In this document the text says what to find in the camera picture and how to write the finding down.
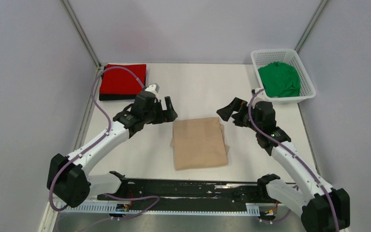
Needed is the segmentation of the beige t shirt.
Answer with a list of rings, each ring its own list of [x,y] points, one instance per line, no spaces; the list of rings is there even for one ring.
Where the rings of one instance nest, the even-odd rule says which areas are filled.
[[[177,171],[228,165],[229,146],[218,117],[174,121],[171,147]]]

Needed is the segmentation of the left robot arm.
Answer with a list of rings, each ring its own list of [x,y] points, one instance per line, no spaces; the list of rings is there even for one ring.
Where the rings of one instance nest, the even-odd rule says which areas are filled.
[[[75,208],[88,197],[111,194],[122,200],[128,195],[123,176],[115,171],[90,175],[92,169],[113,149],[126,142],[147,124],[173,122],[177,113],[169,96],[164,98],[166,109],[153,91],[143,90],[133,103],[108,120],[108,127],[89,143],[66,156],[56,154],[50,162],[47,179],[49,200],[59,197]]]

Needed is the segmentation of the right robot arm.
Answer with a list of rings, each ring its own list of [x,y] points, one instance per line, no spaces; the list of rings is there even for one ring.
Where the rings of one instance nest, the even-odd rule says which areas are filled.
[[[233,119],[239,127],[252,129],[258,145],[275,159],[291,176],[298,190],[290,187],[275,174],[268,174],[257,183],[257,197],[268,202],[275,199],[301,219],[308,232],[337,232],[350,226],[350,197],[344,189],[335,189],[316,174],[300,157],[291,138],[276,125],[271,102],[255,105],[234,98],[218,109],[223,121]]]

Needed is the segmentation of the green t shirt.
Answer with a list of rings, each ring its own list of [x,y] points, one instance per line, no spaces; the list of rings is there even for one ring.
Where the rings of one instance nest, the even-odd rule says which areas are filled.
[[[268,97],[286,98],[300,95],[300,76],[293,66],[273,62],[259,68],[258,73]]]

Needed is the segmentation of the white plastic basket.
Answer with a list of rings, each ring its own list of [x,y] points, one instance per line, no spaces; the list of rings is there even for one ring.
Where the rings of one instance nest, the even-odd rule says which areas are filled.
[[[254,50],[250,54],[254,67],[254,77],[258,82],[258,88],[263,88],[263,83],[258,72],[262,68],[273,62],[283,62],[296,69],[300,78],[300,92],[298,97],[270,98],[267,91],[263,91],[263,99],[276,104],[299,103],[306,99],[311,99],[316,96],[315,88],[309,78],[309,75],[299,58],[297,52],[293,49],[278,48],[278,49],[261,49]]]

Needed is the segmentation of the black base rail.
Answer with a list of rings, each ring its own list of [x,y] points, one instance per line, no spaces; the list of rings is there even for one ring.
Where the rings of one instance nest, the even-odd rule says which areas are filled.
[[[143,210],[160,197],[154,210],[242,211],[247,203],[275,205],[265,188],[256,182],[197,181],[131,178],[110,197],[98,195],[101,201],[119,198],[140,198],[130,208]]]

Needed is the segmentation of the right aluminium frame post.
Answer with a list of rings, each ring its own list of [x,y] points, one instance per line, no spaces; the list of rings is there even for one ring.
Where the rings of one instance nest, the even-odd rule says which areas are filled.
[[[326,7],[328,6],[328,4],[330,3],[330,0],[320,0],[319,1],[319,4],[315,10],[315,12],[313,13],[311,19],[309,20],[305,30],[303,31],[299,41],[297,42],[294,50],[299,54],[300,51],[302,50],[303,46],[305,45],[305,43],[307,42],[309,36],[311,35],[313,29],[315,28],[315,26],[317,25],[318,23],[318,20],[320,19],[320,17],[323,15],[323,12],[325,11]]]

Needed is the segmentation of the aluminium frame post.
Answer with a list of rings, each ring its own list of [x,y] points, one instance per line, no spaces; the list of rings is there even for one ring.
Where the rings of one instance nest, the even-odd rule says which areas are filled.
[[[62,4],[68,18],[70,19],[74,29],[76,30],[83,46],[85,47],[86,51],[88,52],[92,62],[94,63],[94,65],[99,69],[101,67],[101,62],[98,58],[98,56],[96,55],[96,52],[93,48],[93,46],[91,45],[79,19],[78,19],[78,16],[75,12],[75,10],[73,9],[73,6],[72,4],[70,3],[69,0],[60,0],[60,3]]]
[[[319,1],[319,4],[315,10],[315,12],[313,13],[311,19],[309,20],[305,30],[303,31],[299,41],[297,42],[294,50],[299,54],[300,51],[302,50],[303,46],[305,45],[305,43],[307,42],[309,36],[311,35],[313,29],[315,28],[315,26],[317,25],[318,23],[318,20],[320,19],[320,17],[323,15],[323,12],[325,11],[326,7],[328,6],[328,4],[330,3],[330,0],[320,0]]]

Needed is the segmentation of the left aluminium frame post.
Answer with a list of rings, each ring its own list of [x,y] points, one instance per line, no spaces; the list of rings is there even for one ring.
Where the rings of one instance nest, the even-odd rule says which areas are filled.
[[[78,16],[75,12],[75,10],[73,9],[73,6],[72,4],[70,3],[69,0],[60,0],[60,3],[62,4],[68,18],[70,19],[74,29],[76,30],[83,46],[85,47],[86,51],[88,52],[92,62],[94,63],[94,65],[99,69],[101,67],[101,62],[98,58],[98,56],[96,55],[96,52],[93,48],[93,46],[91,45],[79,19],[78,19]]]

